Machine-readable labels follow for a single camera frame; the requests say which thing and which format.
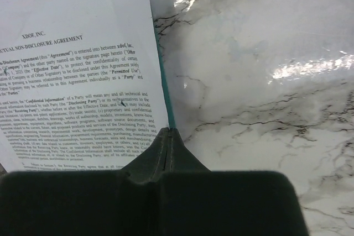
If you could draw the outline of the white printed paper sheets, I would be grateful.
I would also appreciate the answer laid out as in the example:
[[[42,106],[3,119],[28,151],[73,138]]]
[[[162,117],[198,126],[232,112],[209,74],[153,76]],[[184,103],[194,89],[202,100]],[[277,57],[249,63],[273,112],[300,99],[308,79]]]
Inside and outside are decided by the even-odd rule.
[[[149,0],[1,0],[1,165],[120,169],[168,126]]]

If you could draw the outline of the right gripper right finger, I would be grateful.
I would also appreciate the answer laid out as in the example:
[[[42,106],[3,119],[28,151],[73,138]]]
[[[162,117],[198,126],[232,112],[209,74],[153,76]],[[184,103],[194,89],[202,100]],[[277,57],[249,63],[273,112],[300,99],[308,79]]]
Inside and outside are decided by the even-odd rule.
[[[162,235],[308,235],[289,179],[275,171],[209,171],[169,132]]]

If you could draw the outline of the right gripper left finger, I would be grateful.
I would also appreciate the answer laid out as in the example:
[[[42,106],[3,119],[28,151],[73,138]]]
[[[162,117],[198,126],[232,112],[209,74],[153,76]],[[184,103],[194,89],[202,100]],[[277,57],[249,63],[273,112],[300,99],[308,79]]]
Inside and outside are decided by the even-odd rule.
[[[17,171],[1,178],[2,235],[158,235],[156,180],[168,142],[120,170]]]

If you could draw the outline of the teal file folder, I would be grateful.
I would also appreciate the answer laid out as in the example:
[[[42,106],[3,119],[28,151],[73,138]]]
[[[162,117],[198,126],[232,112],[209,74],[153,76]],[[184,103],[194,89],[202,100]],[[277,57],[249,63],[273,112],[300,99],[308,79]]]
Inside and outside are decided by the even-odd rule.
[[[174,128],[150,0],[1,0],[1,102]]]

